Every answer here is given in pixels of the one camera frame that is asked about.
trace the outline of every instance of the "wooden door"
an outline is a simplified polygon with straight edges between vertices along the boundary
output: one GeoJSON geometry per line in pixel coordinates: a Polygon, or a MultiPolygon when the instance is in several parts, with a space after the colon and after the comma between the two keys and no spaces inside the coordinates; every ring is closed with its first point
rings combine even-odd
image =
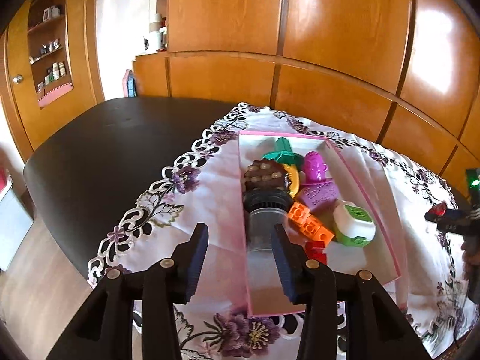
{"type": "Polygon", "coordinates": [[[34,150],[61,127],[103,99],[98,70],[90,66],[90,63],[97,66],[95,45],[93,53],[89,46],[92,40],[95,41],[92,38],[94,18],[90,17],[94,15],[95,6],[90,6],[94,0],[55,0],[55,3],[58,1],[59,5],[64,1],[64,7],[61,7],[61,16],[55,22],[41,22],[40,18],[40,24],[36,24],[38,19],[35,18],[35,10],[39,9],[36,5],[49,5],[51,0],[40,3],[38,0],[27,0],[8,28],[7,64],[13,101],[34,150]],[[37,43],[47,44],[49,37],[59,38],[61,45],[58,50],[41,55],[42,60],[37,61],[39,55],[32,55],[40,53],[37,52],[37,43]],[[29,57],[34,58],[34,64],[31,64],[29,57]],[[39,82],[36,81],[41,81],[43,74],[47,75],[46,66],[52,66],[54,62],[63,62],[66,74],[55,80],[54,85],[47,85],[43,91],[38,91],[39,82]],[[22,76],[18,83],[14,80],[16,76],[22,76]],[[58,97],[47,105],[41,103],[43,96],[52,93],[51,89],[55,90],[55,96],[58,97]]]}

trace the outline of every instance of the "purple toy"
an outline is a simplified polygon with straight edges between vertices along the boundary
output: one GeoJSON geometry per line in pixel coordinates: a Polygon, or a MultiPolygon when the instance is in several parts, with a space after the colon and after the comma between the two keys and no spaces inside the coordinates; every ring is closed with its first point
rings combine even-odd
{"type": "Polygon", "coordinates": [[[337,185],[333,179],[326,177],[325,172],[328,170],[328,165],[318,152],[307,153],[302,170],[305,173],[305,182],[302,185],[306,187],[297,196],[299,202],[313,211],[325,209],[337,200],[337,185]]]}
{"type": "Polygon", "coordinates": [[[325,172],[328,170],[328,165],[318,152],[310,151],[303,160],[302,170],[306,176],[302,185],[316,185],[326,181],[325,172]]]}

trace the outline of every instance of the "orange building block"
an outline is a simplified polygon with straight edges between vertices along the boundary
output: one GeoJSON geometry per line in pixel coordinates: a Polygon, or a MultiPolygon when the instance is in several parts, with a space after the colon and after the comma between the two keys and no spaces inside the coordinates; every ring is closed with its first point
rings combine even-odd
{"type": "Polygon", "coordinates": [[[307,218],[305,223],[300,227],[299,231],[312,241],[323,241],[325,243],[325,247],[327,247],[327,245],[335,236],[334,233],[327,229],[323,223],[313,215],[310,215],[307,218]]]}
{"type": "Polygon", "coordinates": [[[294,202],[287,216],[297,225],[302,226],[310,216],[310,209],[302,203],[294,202]]]}

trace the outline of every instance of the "floor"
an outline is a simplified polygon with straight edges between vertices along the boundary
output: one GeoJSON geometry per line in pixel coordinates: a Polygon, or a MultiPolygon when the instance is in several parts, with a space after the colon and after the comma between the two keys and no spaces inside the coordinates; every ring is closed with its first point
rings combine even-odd
{"type": "MultiPolygon", "coordinates": [[[[7,272],[0,274],[0,317],[30,360],[44,360],[91,288],[37,215],[7,272]]],[[[142,359],[133,330],[133,359],[142,359]]]]}

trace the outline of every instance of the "white tablecloth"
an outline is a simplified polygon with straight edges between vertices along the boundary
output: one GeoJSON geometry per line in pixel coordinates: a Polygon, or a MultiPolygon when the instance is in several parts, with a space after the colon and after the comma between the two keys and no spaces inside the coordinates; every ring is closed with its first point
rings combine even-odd
{"type": "MultiPolygon", "coordinates": [[[[353,134],[246,103],[207,128],[190,152],[162,170],[159,181],[138,198],[119,225],[106,229],[97,257],[89,262],[92,286],[112,267],[136,272],[169,257],[177,244],[189,239],[195,224],[204,222],[210,242],[197,292],[188,305],[176,308],[183,357],[296,358],[301,316],[294,316],[298,327],[289,334],[283,329],[284,318],[248,319],[245,314],[240,130],[328,137],[380,213],[401,271],[401,277],[386,289],[431,356],[452,343],[457,318],[458,337],[473,325],[475,305],[467,300],[461,312],[467,289],[461,279],[462,238],[442,235],[423,217],[441,201],[456,208],[444,180],[407,157],[353,134]]],[[[135,312],[141,314],[140,302],[135,312]]]]}

